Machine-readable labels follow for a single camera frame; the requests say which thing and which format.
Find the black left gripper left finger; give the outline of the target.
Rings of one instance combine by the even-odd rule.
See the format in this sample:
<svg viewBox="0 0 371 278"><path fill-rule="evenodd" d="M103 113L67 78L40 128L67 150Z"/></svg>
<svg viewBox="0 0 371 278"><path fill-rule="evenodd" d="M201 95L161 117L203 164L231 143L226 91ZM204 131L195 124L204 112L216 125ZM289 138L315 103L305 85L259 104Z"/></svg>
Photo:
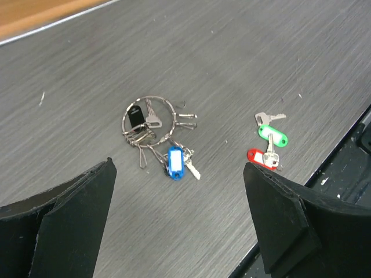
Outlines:
<svg viewBox="0 0 371 278"><path fill-rule="evenodd" d="M1 207L1 277L93 277L117 169L111 158Z"/></svg>

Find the large metal keyring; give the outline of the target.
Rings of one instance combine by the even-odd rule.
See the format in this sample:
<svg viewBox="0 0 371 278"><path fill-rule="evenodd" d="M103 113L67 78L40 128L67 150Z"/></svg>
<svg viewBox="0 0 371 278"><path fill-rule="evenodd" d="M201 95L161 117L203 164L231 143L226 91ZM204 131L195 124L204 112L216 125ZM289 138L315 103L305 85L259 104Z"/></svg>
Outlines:
<svg viewBox="0 0 371 278"><path fill-rule="evenodd" d="M170 119L172 121L172 125L170 130L161 138L157 139L157 135L155 133L155 129L159 129L162 127L162 121L160 117L155 113L152 101L155 100L160 104L164 105L165 108L170 113ZM146 120L145 123L141 124L140 126L131 127L128 110L133 105L139 105L142 109L144 118ZM166 155L162 155L159 153L155 148L165 142L171 142L176 146L185 148L184 145L175 142L173 139L173 133L177 127L182 127L190 130L194 130L197 128L196 123L184 123L180 122L180 118L184 119L196 119L198 116L197 114L182 114L176 111L176 106L173 105L168 99L161 97L161 96L143 96L136 99L134 102L129 104L126 108L126 111L122 117L121 127L122 127L122 135L124 136L126 142L133 148L137 148L139 150L139 167L141 169L145 169L147 167L147 159L144 154L146 149L149 149L155 157L158 159L160 164L164 169L167 168L167 161Z"/></svg>

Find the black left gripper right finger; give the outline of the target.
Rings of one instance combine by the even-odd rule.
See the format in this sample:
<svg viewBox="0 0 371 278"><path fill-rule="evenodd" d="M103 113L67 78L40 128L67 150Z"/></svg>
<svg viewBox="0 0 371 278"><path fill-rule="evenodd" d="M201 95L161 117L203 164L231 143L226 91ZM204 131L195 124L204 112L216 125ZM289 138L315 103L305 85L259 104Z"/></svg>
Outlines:
<svg viewBox="0 0 371 278"><path fill-rule="evenodd" d="M370 209L262 166L243 170L264 271L271 277L369 277Z"/></svg>

